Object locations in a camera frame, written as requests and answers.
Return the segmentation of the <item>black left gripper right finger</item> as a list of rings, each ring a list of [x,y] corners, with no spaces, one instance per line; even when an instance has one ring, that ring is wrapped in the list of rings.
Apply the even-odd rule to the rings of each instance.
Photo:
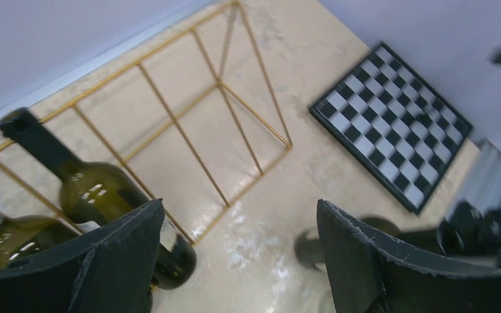
[[[326,200],[316,221],[337,312],[501,312],[501,268],[443,255],[436,230],[425,248]]]

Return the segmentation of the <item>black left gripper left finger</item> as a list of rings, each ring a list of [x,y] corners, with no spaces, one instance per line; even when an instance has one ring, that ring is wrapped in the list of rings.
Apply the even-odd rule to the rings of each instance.
[[[162,200],[0,270],[0,312],[149,312]]]

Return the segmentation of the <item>dark brown bottle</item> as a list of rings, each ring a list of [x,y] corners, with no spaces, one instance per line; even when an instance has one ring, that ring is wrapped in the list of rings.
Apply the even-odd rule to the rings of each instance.
[[[119,167],[86,162],[76,156],[28,108],[18,108],[2,117],[0,131],[61,181],[60,207],[83,231],[93,231],[150,201]],[[159,232],[159,254],[151,281],[160,289],[172,290],[193,274],[196,252],[168,217]]]

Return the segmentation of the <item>green wine bottle silver neck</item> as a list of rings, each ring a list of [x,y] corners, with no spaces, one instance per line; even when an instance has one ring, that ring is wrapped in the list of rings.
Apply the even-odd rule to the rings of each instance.
[[[0,270],[14,261],[48,250],[78,234],[60,221],[27,215],[12,218],[0,213]]]

